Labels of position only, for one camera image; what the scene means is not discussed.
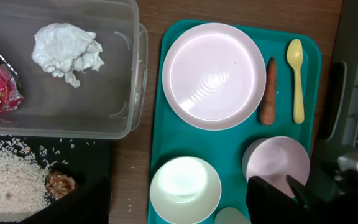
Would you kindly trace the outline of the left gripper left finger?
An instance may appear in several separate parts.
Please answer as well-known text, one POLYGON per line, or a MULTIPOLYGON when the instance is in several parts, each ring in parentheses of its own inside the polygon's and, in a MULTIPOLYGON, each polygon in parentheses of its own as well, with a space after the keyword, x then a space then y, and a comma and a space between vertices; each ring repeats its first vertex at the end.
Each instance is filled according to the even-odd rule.
POLYGON ((21 221, 22 224, 107 224, 111 182, 102 177, 82 185, 53 205, 21 221))

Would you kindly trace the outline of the white napkin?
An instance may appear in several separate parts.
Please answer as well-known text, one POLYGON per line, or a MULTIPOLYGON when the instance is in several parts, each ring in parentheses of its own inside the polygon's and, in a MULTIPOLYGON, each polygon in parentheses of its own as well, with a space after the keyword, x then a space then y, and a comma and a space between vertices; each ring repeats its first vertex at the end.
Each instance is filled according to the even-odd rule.
POLYGON ((87 32, 68 23, 49 24, 34 35, 32 60, 44 72, 64 78, 73 88, 81 83, 74 72, 88 68, 98 71, 104 61, 100 57, 103 48, 95 40, 96 33, 87 32))

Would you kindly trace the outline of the pink bowl with rice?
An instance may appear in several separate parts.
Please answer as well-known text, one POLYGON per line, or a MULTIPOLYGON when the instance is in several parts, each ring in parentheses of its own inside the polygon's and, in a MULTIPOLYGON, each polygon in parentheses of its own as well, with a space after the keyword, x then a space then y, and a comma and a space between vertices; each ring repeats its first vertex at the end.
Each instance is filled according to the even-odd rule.
POLYGON ((287 136, 261 138, 245 150, 242 172, 246 180, 258 176, 293 198, 295 195, 287 183, 290 175, 302 185, 308 181, 310 159, 306 149, 297 140, 287 136))

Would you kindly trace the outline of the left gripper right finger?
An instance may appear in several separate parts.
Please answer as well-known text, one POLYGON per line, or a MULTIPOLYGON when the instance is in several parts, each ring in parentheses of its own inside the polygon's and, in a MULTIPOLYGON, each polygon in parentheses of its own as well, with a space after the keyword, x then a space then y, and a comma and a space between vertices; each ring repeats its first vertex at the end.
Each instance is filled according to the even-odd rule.
POLYGON ((292 176, 286 182, 295 198, 291 198, 261 177, 248 180, 246 204, 252 224, 302 223, 319 224, 321 219, 312 211, 318 197, 292 176))

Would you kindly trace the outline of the white bowl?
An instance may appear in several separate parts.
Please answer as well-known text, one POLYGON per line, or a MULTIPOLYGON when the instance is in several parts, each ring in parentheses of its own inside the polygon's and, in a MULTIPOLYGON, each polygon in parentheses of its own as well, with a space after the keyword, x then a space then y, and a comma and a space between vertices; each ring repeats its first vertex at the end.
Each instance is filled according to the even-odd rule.
POLYGON ((152 177, 152 208, 168 223, 201 223, 220 203, 222 183, 216 169, 198 157, 179 156, 152 177))

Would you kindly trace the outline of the brown food scrap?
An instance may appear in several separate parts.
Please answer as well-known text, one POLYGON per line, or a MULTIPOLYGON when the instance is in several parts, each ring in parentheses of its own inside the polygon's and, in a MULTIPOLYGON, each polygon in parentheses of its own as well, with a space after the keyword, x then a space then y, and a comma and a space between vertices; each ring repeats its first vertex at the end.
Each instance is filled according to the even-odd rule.
POLYGON ((55 170, 48 174, 45 187, 52 198, 58 200, 75 190, 77 183, 74 178, 55 170))

